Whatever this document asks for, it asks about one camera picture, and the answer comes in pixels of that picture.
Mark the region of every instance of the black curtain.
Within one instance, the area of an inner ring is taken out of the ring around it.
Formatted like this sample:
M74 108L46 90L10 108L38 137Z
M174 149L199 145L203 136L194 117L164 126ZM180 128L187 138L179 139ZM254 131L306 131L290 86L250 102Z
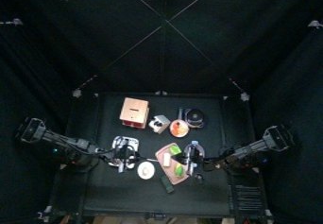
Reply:
M64 132L72 90L92 77L86 91L224 95L239 93L232 79L251 93L259 137L282 122L296 136L266 170L272 213L291 223L322 221L322 32L307 28L322 5L0 0L0 22L24 23L0 24L0 222L44 208L58 168L52 147L22 146L14 130L32 116Z
M2 3L0 11L8 19ZM15 131L31 116L48 120L48 127L64 132L72 98L30 33L26 27L0 25L0 223L35 223L36 213L48 205L58 169L54 148L19 144Z
M271 153L266 190L279 223L322 223L323 31L312 29L252 95L255 130L284 124L295 146Z

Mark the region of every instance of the green object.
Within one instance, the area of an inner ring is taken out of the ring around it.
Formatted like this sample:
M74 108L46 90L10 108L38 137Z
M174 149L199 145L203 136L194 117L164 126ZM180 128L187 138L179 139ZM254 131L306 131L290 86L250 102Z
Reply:
M170 147L170 152L171 152L172 155L176 155L176 154L179 154L179 153L182 152L182 150L180 150L180 148L178 147L178 145L172 145L172 146Z
M184 172L183 166L180 163L178 163L175 166L175 175L180 178L183 176L183 172Z
M175 189L168 177L164 175L160 177L160 180L166 186L167 192L171 193Z

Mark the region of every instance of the black table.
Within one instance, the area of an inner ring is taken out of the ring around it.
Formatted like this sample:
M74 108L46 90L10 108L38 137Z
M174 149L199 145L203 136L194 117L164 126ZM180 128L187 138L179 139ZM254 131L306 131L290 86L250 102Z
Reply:
M162 134L123 126L119 119L126 97L150 102L150 119L166 115L174 121L178 109L198 108L206 115L202 129L191 129L183 138L175 138L168 129ZM111 149L116 136L139 140L140 155L155 159L155 152L167 144L178 143L183 149L198 140L206 150L206 157L219 156L224 146L254 141L247 103L239 97L215 95L150 95L103 94L76 99L71 112L67 136L95 140ZM159 163L150 180L138 176L136 167L126 173L108 164L99 164L88 172L62 170L52 195L55 215L140 215L140 216L200 216L224 217L232 215L230 208L230 184L223 170L202 173L204 183L196 184L191 177L175 185L168 194L160 177L164 171Z

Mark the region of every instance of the small box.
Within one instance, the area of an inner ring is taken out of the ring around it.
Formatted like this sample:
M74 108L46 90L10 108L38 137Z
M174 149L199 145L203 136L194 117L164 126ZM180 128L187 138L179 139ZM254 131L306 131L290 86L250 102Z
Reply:
M168 127L171 121L164 115L156 115L150 121L150 127L156 133L162 133L163 130Z
M148 112L147 100L127 97L120 114L123 125L143 129L147 126Z

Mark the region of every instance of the wooden board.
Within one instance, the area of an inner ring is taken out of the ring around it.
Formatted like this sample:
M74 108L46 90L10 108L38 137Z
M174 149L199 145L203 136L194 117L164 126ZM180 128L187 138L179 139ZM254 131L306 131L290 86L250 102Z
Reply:
M178 164L178 161L175 161L174 159L171 159L171 166L170 166L170 167L164 167L164 166L163 166L163 163L164 163L164 153L168 152L168 153L171 154L171 152L170 152L170 147L171 147L172 145L176 145L176 146L178 146L176 143L171 143L171 144L163 146L163 147L156 151L155 156L156 156L158 162L160 163L160 166L162 166L162 168L163 168L163 170L164 170L164 172L166 172L166 174L167 174L167 176L168 176L168 178L170 178L171 183L172 183L174 185L176 185L176 184L179 184L180 182L186 181L187 178L188 178L190 176L186 174L186 172L187 172L187 165L184 165L184 164L182 165L182 166L183 166L183 169L184 169L183 177L179 178L179 177L175 175L175 166L176 166L176 164Z
M142 129L146 127L150 111L148 104L150 102L147 100L126 97L120 114L120 120L124 125Z

